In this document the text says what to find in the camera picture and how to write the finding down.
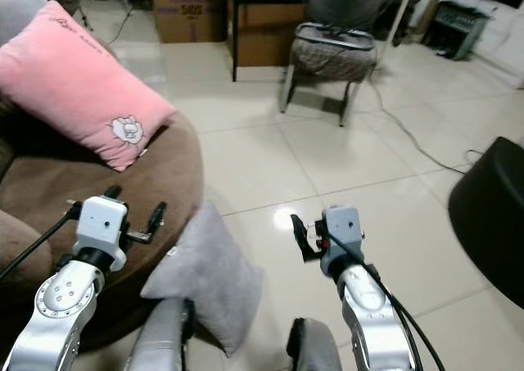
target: pink pillow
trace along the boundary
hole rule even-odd
[[[55,1],[0,48],[0,90],[118,171],[174,113]]]

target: gray pillow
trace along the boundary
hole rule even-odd
[[[196,319],[231,356],[246,339],[262,295],[253,268],[209,201],[189,221],[177,246],[153,270],[140,295],[188,297]]]
[[[17,36],[47,0],[0,0],[0,46]]]

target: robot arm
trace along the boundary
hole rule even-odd
[[[110,272],[124,267],[131,241],[149,243],[161,225],[159,204],[148,233],[129,229],[127,206],[117,201],[120,188],[82,204],[74,257],[38,289],[34,311],[16,339],[3,371],[65,371],[79,349],[80,333],[94,315],[97,295]]]
[[[358,370],[415,370],[406,332],[390,300],[373,277],[325,234],[340,239],[363,260],[360,246],[364,236],[358,211],[351,207],[333,207],[323,212],[323,218],[314,226],[320,251],[314,251],[309,245],[308,230],[302,221],[296,215],[291,219],[304,261],[320,259],[323,273],[337,284]]]

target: metal chair leg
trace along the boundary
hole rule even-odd
[[[357,92],[360,88],[360,83],[357,83],[355,84],[355,86],[353,86],[350,93],[350,85],[351,83],[348,83],[346,85],[346,90],[344,92],[344,100],[342,101],[343,107],[341,111],[341,127],[346,126],[347,119],[350,116],[351,108],[353,107],[353,103],[355,102]]]
[[[287,67],[286,81],[284,82],[284,89],[282,91],[282,98],[280,101],[280,111],[281,113],[286,113],[287,103],[289,102],[289,97],[293,89],[293,74],[295,73],[295,66],[290,64]]]

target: cardboard box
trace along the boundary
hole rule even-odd
[[[232,10],[229,20],[232,23]],[[238,66],[286,66],[303,5],[242,5],[238,10]],[[232,49],[231,25],[229,47]]]
[[[153,0],[163,43],[225,40],[225,0]]]

